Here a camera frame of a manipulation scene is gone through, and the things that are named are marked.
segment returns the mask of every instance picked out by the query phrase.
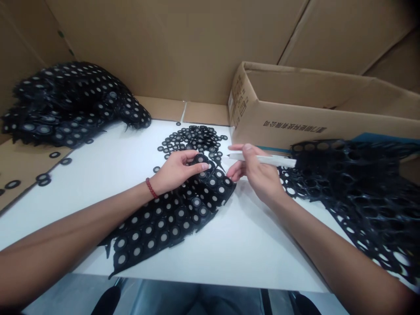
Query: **hand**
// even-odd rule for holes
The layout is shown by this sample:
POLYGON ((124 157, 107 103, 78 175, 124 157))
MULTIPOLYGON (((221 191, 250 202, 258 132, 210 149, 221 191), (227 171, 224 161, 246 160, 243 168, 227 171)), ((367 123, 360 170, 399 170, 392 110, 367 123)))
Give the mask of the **hand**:
POLYGON ((150 179, 154 192, 160 196, 181 186, 191 176, 209 168, 207 163, 186 166, 198 154, 194 150, 177 151, 171 154, 161 169, 150 179))
POLYGON ((260 163, 256 157, 257 155, 270 156, 269 154, 248 143, 231 145, 229 150, 242 150, 245 157, 245 162, 237 161, 226 174, 233 182, 237 182, 242 176, 248 177, 258 198, 266 204, 272 202, 277 196, 287 196, 280 183, 277 168, 260 163))

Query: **bracelet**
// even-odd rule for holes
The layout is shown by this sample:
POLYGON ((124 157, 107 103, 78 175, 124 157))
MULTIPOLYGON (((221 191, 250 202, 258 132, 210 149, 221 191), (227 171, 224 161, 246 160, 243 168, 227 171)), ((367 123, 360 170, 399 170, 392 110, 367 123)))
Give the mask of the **bracelet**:
POLYGON ((158 196, 156 195, 156 193, 154 192, 152 185, 150 184, 150 178, 146 178, 146 184, 149 187, 150 192, 152 193, 153 198, 158 199, 158 196))

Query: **marker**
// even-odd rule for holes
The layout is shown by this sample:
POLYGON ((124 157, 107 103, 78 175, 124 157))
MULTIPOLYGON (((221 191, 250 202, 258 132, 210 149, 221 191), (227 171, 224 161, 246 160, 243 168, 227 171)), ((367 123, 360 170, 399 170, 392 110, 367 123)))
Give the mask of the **marker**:
MULTIPOLYGON (((231 153, 227 156, 232 160, 245 161, 244 155, 242 153, 231 153)), ((257 155, 257 159, 260 163, 270 164, 274 166, 283 166, 287 168, 294 168, 296 166, 296 160, 282 157, 279 155, 274 155, 270 157, 257 155)))

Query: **left hand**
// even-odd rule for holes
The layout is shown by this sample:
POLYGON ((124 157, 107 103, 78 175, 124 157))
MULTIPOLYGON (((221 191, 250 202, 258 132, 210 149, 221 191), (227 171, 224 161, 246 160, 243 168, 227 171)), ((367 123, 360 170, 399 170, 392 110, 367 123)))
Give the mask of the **left hand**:
POLYGON ((150 179, 154 192, 160 196, 178 188, 191 176, 209 168, 207 163, 197 163, 187 166, 198 154, 194 150, 177 151, 171 154, 161 169, 150 179))

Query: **right hand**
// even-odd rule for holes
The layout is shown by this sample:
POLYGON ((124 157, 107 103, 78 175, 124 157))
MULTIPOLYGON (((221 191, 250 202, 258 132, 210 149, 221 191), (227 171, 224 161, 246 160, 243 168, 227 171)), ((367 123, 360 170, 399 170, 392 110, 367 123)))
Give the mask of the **right hand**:
POLYGON ((279 196, 287 196, 280 183, 277 168, 260 163, 256 157, 257 155, 270 156, 269 154, 248 143, 231 145, 229 150, 242 150, 245 157, 245 161, 237 161, 226 174, 233 182, 237 182, 242 176, 248 177, 249 183, 258 198, 266 204, 279 196))

